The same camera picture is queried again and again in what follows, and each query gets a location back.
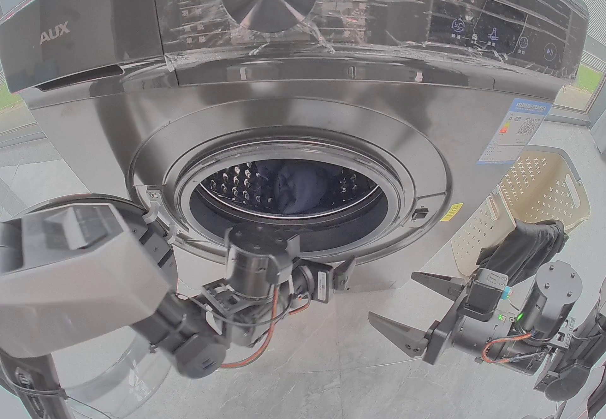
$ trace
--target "start pause button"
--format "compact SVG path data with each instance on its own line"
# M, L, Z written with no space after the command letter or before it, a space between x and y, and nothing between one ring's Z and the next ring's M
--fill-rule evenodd
M548 62L551 62L552 60L554 60L556 58L556 55L557 55L556 45L552 44L551 42L549 42L549 44L545 45L545 49L543 50L543 57L545 57L545 60L547 60Z

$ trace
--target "washing machine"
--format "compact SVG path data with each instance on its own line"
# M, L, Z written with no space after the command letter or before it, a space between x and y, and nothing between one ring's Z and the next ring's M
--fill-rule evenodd
M87 188L176 246L223 262L228 228L270 224L302 257L355 255L350 289L376 290L495 188L576 76L587 19L580 0L27 0L0 54ZM279 204L276 166L313 204Z

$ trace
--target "green grass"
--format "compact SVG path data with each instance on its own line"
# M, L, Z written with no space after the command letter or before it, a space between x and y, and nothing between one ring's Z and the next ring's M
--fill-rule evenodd
M587 66L581 65L579 67L579 72L576 76L574 85L579 89L593 94L601 79L602 72L597 72L596 70L590 69Z
M8 106L15 105L22 101L21 97L17 94L11 94L6 84L0 86L0 111L6 109Z

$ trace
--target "aux logo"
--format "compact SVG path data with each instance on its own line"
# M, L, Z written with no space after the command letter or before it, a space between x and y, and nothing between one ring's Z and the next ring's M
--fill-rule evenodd
M70 33L70 30L67 28L67 21L65 23L59 23L54 29L50 29L48 32L42 32L40 35L40 45L51 39L60 37L64 33Z

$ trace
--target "beige laundry basket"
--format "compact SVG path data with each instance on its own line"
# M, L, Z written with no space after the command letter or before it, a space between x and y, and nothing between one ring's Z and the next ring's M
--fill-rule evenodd
M481 248L498 244L525 222L556 219L567 233L590 218L585 188L565 151L527 146L503 180L450 240L464 276L477 268Z

